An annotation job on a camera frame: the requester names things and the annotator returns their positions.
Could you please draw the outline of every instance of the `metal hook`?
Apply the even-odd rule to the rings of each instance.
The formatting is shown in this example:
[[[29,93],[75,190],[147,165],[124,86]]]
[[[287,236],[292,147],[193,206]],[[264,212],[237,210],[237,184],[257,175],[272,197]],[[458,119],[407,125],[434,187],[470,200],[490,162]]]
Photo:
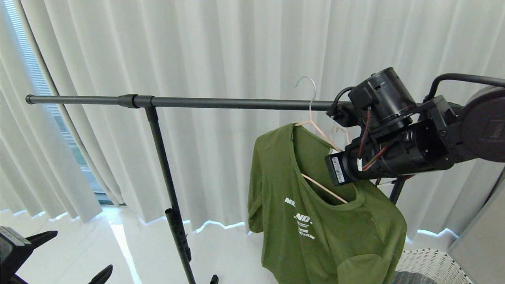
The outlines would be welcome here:
[[[317,95],[317,87],[316,87],[316,83],[314,82],[314,80],[312,80],[312,78],[310,78],[308,76],[302,76],[302,77],[300,77],[300,79],[298,79],[298,82],[296,82],[296,85],[293,87],[293,89],[298,86],[298,83],[300,83],[300,81],[303,78],[309,79],[310,81],[312,81],[312,85],[314,85],[314,97],[312,98],[311,102],[309,103],[309,111],[312,113],[312,102],[316,99],[316,95]]]

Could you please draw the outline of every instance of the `barcode label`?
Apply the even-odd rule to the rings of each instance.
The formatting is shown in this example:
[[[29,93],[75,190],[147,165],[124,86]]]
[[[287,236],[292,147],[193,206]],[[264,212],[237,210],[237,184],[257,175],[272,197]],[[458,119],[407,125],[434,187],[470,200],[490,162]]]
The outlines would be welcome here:
[[[340,168],[340,163],[338,162],[338,158],[333,157],[333,158],[331,158],[331,161],[333,162],[333,168],[335,168],[335,173],[337,174],[338,182],[340,182],[340,183],[345,182],[344,174],[342,173],[342,169]]]

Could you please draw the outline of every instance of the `white wicker basket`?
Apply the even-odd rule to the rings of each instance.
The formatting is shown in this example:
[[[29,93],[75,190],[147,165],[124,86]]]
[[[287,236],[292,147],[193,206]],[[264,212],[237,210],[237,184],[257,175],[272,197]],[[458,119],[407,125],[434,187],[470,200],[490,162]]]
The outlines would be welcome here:
[[[448,254],[438,250],[404,251],[393,284],[472,284]]]

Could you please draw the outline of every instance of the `curtain fold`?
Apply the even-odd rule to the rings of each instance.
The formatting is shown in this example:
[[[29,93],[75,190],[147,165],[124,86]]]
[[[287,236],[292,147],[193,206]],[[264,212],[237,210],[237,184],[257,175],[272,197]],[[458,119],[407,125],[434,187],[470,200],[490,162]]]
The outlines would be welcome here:
[[[61,96],[332,101],[344,87],[393,66],[420,102],[445,72],[504,75],[505,4],[474,1],[18,1],[47,75]],[[465,104],[481,86],[444,82]],[[149,222],[169,207],[142,110],[68,106],[69,120],[110,197]],[[158,108],[184,219],[246,220],[258,135],[306,112]],[[327,133],[324,113],[315,121]],[[352,128],[353,136],[359,129]],[[343,146],[344,138],[337,137]],[[472,161],[409,180],[398,207],[418,229],[459,233],[487,198],[502,164]],[[472,210],[461,206],[471,205]]]
[[[37,90],[6,4],[0,8],[1,207],[87,222],[102,209],[48,109],[26,103]]]

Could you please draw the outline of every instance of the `tiled floor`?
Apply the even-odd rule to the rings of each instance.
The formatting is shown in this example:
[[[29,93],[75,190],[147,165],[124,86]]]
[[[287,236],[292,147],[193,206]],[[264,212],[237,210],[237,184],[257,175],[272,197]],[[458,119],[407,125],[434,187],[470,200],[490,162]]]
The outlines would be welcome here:
[[[107,284],[187,283],[166,219],[144,224],[128,208],[105,206],[95,220],[83,225],[63,216],[49,220],[43,214],[0,213],[0,225],[23,236],[57,230],[58,236],[38,248],[18,271],[30,284],[88,283],[109,264],[114,271]],[[187,224],[186,232],[191,232]],[[438,238],[418,234],[405,249],[446,250],[454,241],[450,232]],[[209,283],[213,274],[219,283],[277,283],[261,267],[262,234],[248,234],[239,225],[224,229],[208,224],[199,233],[189,233],[191,266],[197,283]]]

